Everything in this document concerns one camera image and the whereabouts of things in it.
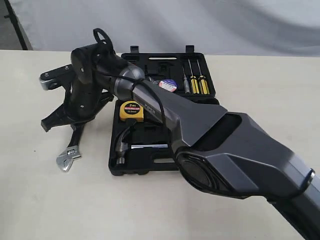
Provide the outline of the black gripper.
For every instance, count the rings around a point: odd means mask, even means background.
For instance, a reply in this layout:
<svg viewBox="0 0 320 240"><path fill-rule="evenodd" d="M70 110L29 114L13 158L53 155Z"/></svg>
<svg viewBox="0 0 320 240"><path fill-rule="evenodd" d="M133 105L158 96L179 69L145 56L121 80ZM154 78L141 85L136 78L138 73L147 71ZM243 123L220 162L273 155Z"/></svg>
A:
<svg viewBox="0 0 320 240"><path fill-rule="evenodd" d="M65 103L42 119L40 125L48 132L54 127L68 125L70 119L70 126L74 131L83 131L87 122L92 121L113 99L110 92L103 92L103 88L96 83L73 82Z"/></svg>

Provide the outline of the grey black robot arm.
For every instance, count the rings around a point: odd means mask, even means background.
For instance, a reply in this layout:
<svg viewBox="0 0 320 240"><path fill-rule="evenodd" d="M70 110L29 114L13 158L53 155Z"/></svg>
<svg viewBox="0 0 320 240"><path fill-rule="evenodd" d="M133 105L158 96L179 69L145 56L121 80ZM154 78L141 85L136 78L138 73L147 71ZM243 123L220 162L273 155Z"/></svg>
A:
<svg viewBox="0 0 320 240"><path fill-rule="evenodd" d="M107 42L74 49L70 65L39 80L45 90L66 91L63 104L42 120L44 130L90 121L104 93L136 101L163 124L170 153L194 188L236 199L262 196L304 239L319 239L319 177L246 113L160 88Z"/></svg>

